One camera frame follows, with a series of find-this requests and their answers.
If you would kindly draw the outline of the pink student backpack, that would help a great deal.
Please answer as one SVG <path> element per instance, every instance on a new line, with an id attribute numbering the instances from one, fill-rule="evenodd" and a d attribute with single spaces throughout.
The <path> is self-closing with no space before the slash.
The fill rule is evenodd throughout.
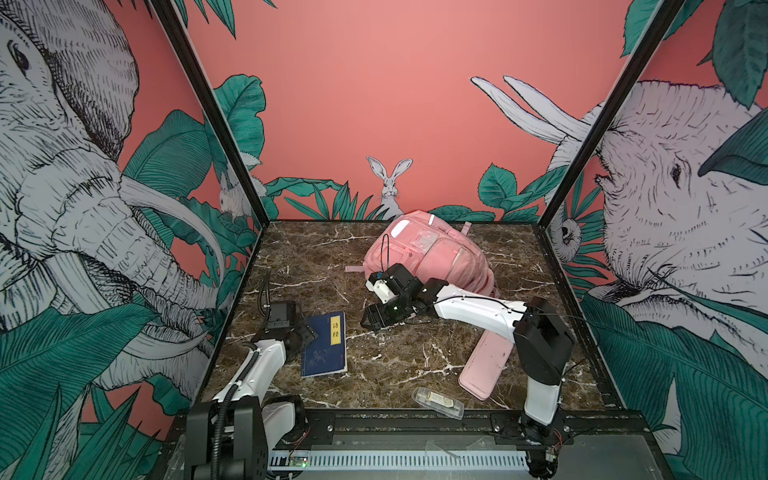
<path id="1" fill-rule="evenodd" d="M 347 272 L 366 277 L 394 264 L 405 266 L 419 280 L 446 280 L 464 290 L 497 297 L 499 290 L 485 254 L 468 238 L 466 223 L 456 230 L 434 214 L 413 211 L 395 218 L 366 252 L 360 266 Z"/>

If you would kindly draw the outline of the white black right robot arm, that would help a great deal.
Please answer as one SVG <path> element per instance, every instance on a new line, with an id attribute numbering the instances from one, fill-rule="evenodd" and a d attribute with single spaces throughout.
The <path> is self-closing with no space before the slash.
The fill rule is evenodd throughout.
<path id="1" fill-rule="evenodd" d="M 575 339 L 547 301 L 501 300 L 436 279 L 417 281 L 413 288 L 368 280 L 366 288 L 379 299 L 364 313 L 361 324 L 367 329 L 377 331 L 427 313 L 483 329 L 459 385 L 479 400 L 488 399 L 507 361 L 517 354 L 527 376 L 524 420 L 541 427 L 553 423 Z"/>

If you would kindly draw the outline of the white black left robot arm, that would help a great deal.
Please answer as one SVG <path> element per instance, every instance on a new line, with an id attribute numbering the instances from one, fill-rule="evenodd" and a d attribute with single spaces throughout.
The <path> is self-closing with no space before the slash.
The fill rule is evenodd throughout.
<path id="1" fill-rule="evenodd" d="M 298 395 L 265 395 L 279 370 L 316 338 L 304 322 L 264 329 L 228 384 L 186 420 L 185 479 L 265 479 L 272 450 L 300 445 L 310 432 Z"/>

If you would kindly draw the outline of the dark blue book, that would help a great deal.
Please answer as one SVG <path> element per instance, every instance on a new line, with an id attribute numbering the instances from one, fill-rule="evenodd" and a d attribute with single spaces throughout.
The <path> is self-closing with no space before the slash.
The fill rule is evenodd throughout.
<path id="1" fill-rule="evenodd" d="M 346 318 L 343 311 L 309 317 L 316 338 L 302 352 L 301 376 L 311 378 L 347 372 Z"/>

